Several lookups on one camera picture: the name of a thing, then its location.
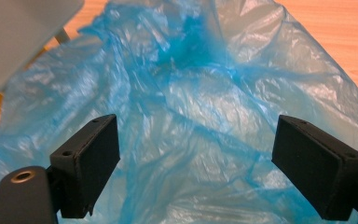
plastic bag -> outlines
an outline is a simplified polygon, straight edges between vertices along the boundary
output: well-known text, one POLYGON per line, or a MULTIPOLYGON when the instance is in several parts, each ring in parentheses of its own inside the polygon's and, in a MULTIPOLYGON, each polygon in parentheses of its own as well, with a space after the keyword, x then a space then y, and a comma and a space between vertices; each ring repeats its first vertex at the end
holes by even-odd
POLYGON ((115 113, 122 159, 94 215, 62 223, 322 223, 270 160, 280 114, 358 149, 335 61, 272 1, 119 2, 10 80, 0 179, 115 113))

blurry white object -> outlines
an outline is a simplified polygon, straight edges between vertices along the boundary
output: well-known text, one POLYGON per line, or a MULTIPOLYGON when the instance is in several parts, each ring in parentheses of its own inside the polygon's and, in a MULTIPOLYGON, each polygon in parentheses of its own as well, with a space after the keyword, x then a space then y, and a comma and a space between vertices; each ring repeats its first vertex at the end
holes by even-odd
POLYGON ((0 90, 83 6, 84 0, 0 0, 0 90))

black mount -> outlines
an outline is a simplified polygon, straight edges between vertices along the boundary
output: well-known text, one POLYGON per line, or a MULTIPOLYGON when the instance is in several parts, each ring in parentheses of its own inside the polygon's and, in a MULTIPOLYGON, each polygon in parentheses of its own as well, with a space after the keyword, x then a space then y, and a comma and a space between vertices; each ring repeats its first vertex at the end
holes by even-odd
POLYGON ((51 166, 21 168, 0 182, 0 223, 58 223, 92 215, 119 157, 117 118, 90 121, 50 155, 51 166))
POLYGON ((323 219, 358 211, 358 151, 302 119, 281 115, 272 162, 323 219))

screw hole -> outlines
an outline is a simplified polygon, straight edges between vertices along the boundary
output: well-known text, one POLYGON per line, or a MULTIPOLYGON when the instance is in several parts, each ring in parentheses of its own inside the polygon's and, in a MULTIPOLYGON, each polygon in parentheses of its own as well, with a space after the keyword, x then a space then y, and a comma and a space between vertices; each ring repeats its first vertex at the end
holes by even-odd
POLYGON ((25 182, 33 177, 34 177, 33 171, 24 171, 24 172, 17 174, 13 178, 11 178, 11 182, 13 182, 15 184, 20 184, 20 183, 25 182))
POLYGON ((64 152, 62 153, 62 155, 63 155, 63 156, 70 156, 70 155, 72 155, 72 152, 71 152, 71 151, 64 151, 64 152))

wooden surface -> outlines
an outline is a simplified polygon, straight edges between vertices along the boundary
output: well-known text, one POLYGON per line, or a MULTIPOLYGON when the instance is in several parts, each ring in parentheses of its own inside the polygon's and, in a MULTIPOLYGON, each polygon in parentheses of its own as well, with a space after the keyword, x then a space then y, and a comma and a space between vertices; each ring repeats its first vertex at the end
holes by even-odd
MULTIPOLYGON (((341 65, 358 86, 358 0, 277 0, 341 65)), ((65 26, 70 37, 100 14, 106 0, 85 0, 82 10, 65 26)), ((48 43, 56 46, 55 41, 48 43)))

